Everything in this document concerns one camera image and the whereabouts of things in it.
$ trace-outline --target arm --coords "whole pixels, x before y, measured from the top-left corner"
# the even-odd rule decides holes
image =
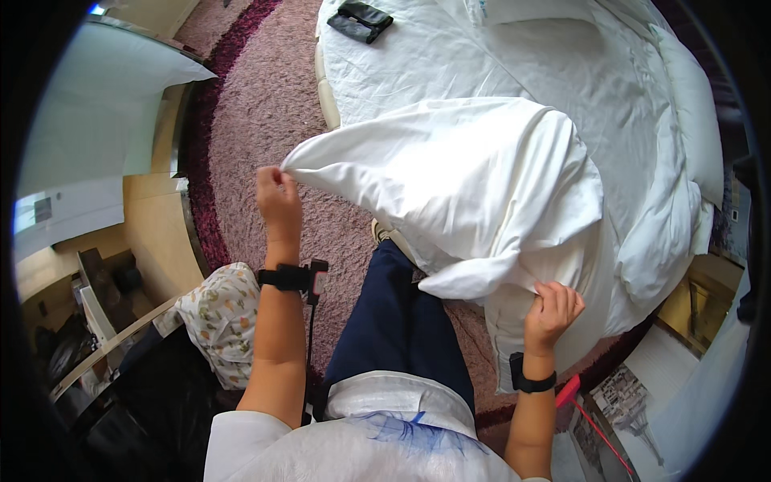
[[[522,373],[529,380],[545,380],[554,371],[554,345],[584,311],[584,300],[572,288],[553,281],[536,283],[536,296],[525,317]],[[522,393],[511,418],[504,459],[517,474],[551,479],[551,442],[557,409],[554,389]]]
[[[268,229],[265,268],[298,265],[302,207],[295,180],[277,167],[261,168],[257,204]],[[296,429],[304,394],[305,322],[300,293],[265,285],[254,327],[251,377],[236,410],[267,413]]]

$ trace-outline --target left hand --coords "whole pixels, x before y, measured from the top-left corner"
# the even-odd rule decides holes
[[[292,176],[276,166],[261,167],[257,171],[257,207],[268,229],[268,244],[299,248],[302,203]]]

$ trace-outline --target red broom handle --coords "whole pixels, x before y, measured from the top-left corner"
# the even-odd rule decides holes
[[[610,443],[610,441],[608,441],[608,439],[605,438],[605,434],[602,433],[602,430],[600,430],[600,428],[597,425],[594,424],[594,421],[591,419],[591,417],[589,415],[587,415],[587,413],[584,411],[584,409],[581,408],[581,405],[578,405],[578,402],[576,402],[576,399],[572,399],[571,402],[573,402],[573,404],[576,406],[576,408],[578,408],[578,410],[581,411],[581,414],[584,416],[584,418],[586,418],[586,420],[589,421],[589,423],[591,424],[591,427],[594,429],[594,431],[599,433],[600,436],[602,437],[602,440],[604,440],[605,443],[608,445],[608,447],[610,447],[611,450],[613,450],[613,453],[616,454],[616,457],[621,461],[622,464],[624,464],[624,467],[626,468],[627,472],[629,472],[629,475],[634,476],[634,474],[632,473],[631,469],[629,468],[627,463],[624,461],[624,459],[621,458],[621,455],[618,453],[618,451],[615,449],[615,447],[613,447],[613,445]]]

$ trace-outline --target white shirt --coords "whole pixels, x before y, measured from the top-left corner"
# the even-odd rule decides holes
[[[266,413],[216,415],[204,480],[520,480],[476,439],[460,395],[433,380],[363,373],[332,386],[325,415],[296,430]]]

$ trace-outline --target cable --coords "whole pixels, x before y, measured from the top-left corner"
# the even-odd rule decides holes
[[[311,305],[311,320],[308,322],[308,359],[305,363],[306,376],[311,373],[311,351],[313,350],[313,317],[316,314],[316,305]]]
[[[308,380],[311,376],[311,353],[313,351],[313,318],[316,315],[316,305],[311,305],[311,319],[308,321],[308,356],[305,361],[305,394],[302,396],[302,426],[311,422],[311,414],[305,411],[308,406]]]

